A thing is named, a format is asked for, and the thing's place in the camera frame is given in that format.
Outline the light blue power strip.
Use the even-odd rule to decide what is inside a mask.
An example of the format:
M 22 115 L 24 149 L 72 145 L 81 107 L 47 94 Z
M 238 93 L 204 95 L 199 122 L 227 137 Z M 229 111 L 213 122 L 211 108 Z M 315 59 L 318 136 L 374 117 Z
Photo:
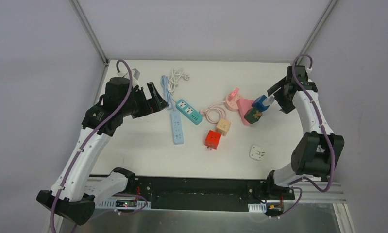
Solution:
M 164 90 L 164 100 L 167 102 L 167 110 L 170 110 L 171 127 L 173 134 L 173 142 L 175 145 L 181 145 L 184 143 L 183 128 L 181 122 L 180 112 L 176 109 L 174 101 L 172 100 L 171 93 L 168 90 L 168 84 L 170 81 L 167 76 L 163 75 L 160 80 L 161 86 Z

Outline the beige cube adapter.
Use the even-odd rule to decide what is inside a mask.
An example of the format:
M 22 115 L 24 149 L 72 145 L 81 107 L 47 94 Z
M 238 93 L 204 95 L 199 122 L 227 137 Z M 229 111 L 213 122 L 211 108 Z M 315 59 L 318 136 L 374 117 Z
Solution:
M 216 132 L 220 133 L 222 136 L 226 136 L 231 126 L 231 122 L 221 118 L 216 125 Z

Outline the white travel adapter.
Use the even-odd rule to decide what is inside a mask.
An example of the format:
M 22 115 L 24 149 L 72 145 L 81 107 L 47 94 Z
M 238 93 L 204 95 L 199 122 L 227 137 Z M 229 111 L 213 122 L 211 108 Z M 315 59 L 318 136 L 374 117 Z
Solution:
M 263 156 L 265 155 L 265 151 L 261 146 L 252 145 L 250 148 L 249 157 L 255 161 L 261 161 Z

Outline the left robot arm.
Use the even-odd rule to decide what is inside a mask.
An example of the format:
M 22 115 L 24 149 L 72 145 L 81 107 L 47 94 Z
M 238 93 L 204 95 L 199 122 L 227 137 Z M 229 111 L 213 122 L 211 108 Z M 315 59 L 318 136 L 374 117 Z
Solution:
M 82 120 L 77 145 L 63 172 L 48 190 L 40 190 L 36 200 L 52 215 L 59 215 L 77 225 L 87 223 L 95 207 L 120 192 L 131 196 L 136 183 L 135 174 L 117 167 L 95 186 L 86 188 L 88 177 L 108 141 L 127 116 L 144 117 L 168 107 L 153 82 L 147 83 L 151 98 L 136 79 L 113 77 L 105 85 L 105 93 L 88 109 Z

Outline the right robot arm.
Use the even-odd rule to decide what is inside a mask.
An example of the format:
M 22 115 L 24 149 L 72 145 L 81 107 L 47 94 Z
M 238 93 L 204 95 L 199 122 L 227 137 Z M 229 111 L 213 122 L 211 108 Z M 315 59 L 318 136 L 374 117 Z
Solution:
M 275 199 L 301 180 L 313 183 L 313 177 L 328 176 L 331 183 L 345 141 L 326 122 L 318 89 L 309 80 L 307 68 L 288 66 L 286 76 L 268 89 L 268 95 L 274 97 L 285 114 L 297 110 L 303 136 L 292 152 L 290 163 L 269 173 L 263 186 L 266 197 Z

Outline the red cube adapter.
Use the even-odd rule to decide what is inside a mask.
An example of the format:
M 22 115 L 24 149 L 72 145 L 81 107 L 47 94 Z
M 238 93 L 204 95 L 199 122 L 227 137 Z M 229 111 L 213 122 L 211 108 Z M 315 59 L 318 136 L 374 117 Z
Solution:
M 208 149 L 216 150 L 218 148 L 221 137 L 222 137 L 221 133 L 218 133 L 218 132 L 213 131 L 213 130 L 209 130 L 208 134 L 204 140 L 204 145 Z

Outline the blue cube socket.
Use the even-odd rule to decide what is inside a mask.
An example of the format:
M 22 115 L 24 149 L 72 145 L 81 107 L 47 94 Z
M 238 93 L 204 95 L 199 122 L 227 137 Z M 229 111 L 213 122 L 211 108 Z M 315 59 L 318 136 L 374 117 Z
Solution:
M 267 99 L 266 95 L 262 95 L 258 97 L 253 103 L 252 103 L 252 108 L 257 109 L 260 112 L 264 112 L 268 109 L 268 106 L 265 105 L 263 102 L 264 100 Z

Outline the white usb charger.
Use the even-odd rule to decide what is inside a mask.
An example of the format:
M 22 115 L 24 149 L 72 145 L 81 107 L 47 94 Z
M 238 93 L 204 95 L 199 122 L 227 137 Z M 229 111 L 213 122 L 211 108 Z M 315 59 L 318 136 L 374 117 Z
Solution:
M 272 104 L 274 103 L 274 101 L 275 101 L 274 96 L 269 96 L 269 97 L 267 97 L 267 98 L 263 101 L 263 104 L 264 104 L 264 106 L 270 106 L 270 105 L 272 105 Z

